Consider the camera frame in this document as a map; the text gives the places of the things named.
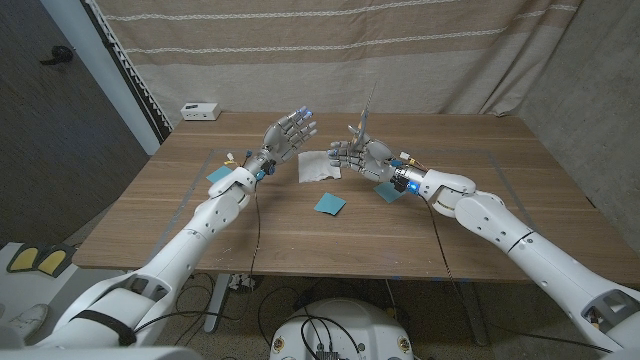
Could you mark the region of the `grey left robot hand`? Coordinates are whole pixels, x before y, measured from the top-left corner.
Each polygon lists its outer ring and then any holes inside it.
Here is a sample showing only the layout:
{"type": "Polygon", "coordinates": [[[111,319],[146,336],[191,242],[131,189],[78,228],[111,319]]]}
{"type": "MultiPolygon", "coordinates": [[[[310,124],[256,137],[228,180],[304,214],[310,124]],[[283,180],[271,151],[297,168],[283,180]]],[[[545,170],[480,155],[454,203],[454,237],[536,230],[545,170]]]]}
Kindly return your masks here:
{"type": "Polygon", "coordinates": [[[244,168],[253,175],[260,171],[273,174],[277,165],[288,161],[317,133],[316,122],[309,121],[311,117],[312,112],[303,106],[271,124],[265,131],[262,147],[244,168]]]}

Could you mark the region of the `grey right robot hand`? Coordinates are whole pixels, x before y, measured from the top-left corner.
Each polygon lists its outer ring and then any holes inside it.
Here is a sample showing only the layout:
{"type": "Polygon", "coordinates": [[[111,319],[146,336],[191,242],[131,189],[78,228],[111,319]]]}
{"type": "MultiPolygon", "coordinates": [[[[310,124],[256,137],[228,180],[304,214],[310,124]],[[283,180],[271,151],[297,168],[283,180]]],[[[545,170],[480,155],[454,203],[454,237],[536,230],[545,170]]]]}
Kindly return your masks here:
{"type": "Polygon", "coordinates": [[[349,168],[360,173],[368,180],[390,182],[392,179],[413,179],[422,181],[426,171],[419,168],[410,170],[407,164],[393,166],[396,160],[391,150],[379,140],[367,140],[357,146],[350,142],[337,141],[331,143],[327,151],[330,165],[349,168]]]}

